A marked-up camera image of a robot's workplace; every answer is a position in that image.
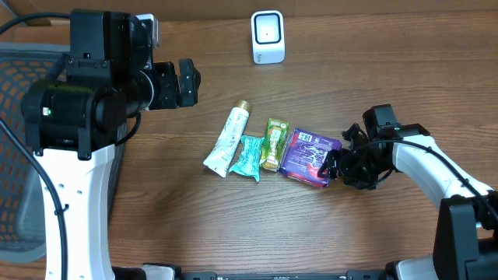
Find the purple pad package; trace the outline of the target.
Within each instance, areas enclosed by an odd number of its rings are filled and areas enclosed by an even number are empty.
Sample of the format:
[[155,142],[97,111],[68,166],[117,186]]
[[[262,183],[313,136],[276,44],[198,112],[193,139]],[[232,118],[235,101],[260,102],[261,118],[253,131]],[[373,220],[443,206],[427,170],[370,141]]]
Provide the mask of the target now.
[[338,139],[295,128],[286,142],[279,173],[315,187],[327,187],[330,180],[320,178],[317,172],[328,152],[341,147]]

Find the green juice pouch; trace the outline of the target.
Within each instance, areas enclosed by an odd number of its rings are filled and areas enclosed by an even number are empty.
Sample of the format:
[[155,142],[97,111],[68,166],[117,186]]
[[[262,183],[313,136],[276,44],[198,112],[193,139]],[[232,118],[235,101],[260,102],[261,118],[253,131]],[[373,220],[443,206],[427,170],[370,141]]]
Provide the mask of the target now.
[[289,123],[270,118],[261,146],[260,167],[277,172],[282,160],[282,154],[289,130]]

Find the teal snack wrapper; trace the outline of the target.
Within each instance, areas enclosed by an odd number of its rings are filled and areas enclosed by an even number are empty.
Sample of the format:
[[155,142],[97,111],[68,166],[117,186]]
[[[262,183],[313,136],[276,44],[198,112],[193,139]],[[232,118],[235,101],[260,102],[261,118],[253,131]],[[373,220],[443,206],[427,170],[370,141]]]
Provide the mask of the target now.
[[253,177],[258,183],[260,181],[260,159],[263,141],[263,138],[242,135],[240,139],[242,149],[239,158],[229,168],[229,172]]

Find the white tube gold cap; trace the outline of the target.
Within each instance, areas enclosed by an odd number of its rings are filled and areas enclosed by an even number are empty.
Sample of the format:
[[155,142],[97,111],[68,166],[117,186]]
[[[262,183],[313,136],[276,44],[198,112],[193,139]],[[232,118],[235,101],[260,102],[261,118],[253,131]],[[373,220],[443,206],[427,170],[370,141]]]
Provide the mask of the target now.
[[250,117],[251,105],[238,100],[223,126],[223,129],[203,164],[221,177],[225,177],[239,145],[240,138]]

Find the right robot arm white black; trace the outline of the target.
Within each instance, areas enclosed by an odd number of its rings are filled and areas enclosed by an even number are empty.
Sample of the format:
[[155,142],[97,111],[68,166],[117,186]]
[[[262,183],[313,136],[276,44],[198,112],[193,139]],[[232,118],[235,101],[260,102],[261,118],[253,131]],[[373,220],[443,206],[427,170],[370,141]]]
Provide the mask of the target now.
[[331,150],[319,177],[373,190],[393,172],[403,173],[439,212],[432,254],[392,261],[377,278],[495,279],[497,237],[480,239],[477,230],[497,231],[497,192],[446,156],[421,124],[399,123],[391,105],[371,107],[363,122],[343,132],[350,146]]

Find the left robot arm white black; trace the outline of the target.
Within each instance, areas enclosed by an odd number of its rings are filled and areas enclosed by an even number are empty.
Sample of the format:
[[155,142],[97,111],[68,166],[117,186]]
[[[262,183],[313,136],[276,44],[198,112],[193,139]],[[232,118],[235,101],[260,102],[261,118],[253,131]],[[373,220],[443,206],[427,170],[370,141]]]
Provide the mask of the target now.
[[74,10],[64,80],[35,82],[22,99],[26,143],[44,199],[46,278],[179,279],[170,264],[115,267],[108,243],[108,188],[122,128],[145,110],[191,107],[199,71],[191,59],[156,63],[150,14]]

